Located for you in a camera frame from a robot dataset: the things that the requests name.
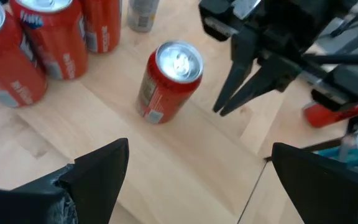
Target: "can pull tab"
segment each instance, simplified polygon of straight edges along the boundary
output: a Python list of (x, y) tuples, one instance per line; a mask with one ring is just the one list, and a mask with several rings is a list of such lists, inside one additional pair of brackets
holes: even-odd
[(55, 4), (54, 0), (36, 0), (40, 7), (51, 7)]
[(179, 53), (173, 61), (173, 68), (178, 75), (188, 75), (190, 64), (187, 55), (184, 53)]

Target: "wooden table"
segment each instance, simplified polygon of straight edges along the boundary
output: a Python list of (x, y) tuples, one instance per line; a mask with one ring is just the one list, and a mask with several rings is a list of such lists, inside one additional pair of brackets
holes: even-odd
[[(0, 106), (0, 188), (20, 186), (125, 137), (130, 159), (116, 223), (236, 223), (273, 142), (302, 147), (343, 134), (343, 123), (317, 130), (303, 121), (301, 108), (310, 91), (298, 81), (285, 93), (264, 95), (225, 118), (214, 114), (212, 105), (231, 66), (230, 48), (203, 32), (197, 4), (161, 0), (152, 31), (138, 34), (126, 26), (124, 0), (121, 42), (113, 53), (90, 54), (82, 78), (50, 80), (44, 99), (34, 106)], [(200, 50), (203, 81), (173, 121), (152, 125), (137, 114), (134, 102), (148, 56), (172, 39)], [(268, 182), (270, 175), (262, 177)], [(271, 194), (277, 193), (274, 185), (281, 187), (274, 182)], [(251, 200), (250, 206), (264, 214), (266, 201)]]

